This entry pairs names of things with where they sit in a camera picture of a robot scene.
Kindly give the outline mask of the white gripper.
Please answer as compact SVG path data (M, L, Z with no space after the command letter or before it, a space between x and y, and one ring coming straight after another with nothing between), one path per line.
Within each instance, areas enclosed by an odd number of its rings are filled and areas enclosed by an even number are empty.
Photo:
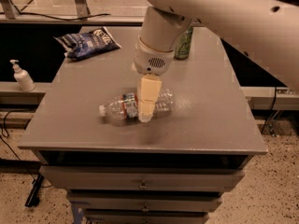
M133 65L139 74L144 75L137 86L138 118L141 122L151 120L162 87L162 81L158 76L168 70L173 59L173 50L157 51L145 45L141 37L137 39Z

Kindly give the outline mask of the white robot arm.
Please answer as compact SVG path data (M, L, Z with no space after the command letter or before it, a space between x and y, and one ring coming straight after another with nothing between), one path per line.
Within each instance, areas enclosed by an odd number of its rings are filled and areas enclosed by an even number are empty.
M278 0L148 0L135 45L138 118L151 120L164 74L180 36L195 21L268 71L299 89L299 7Z

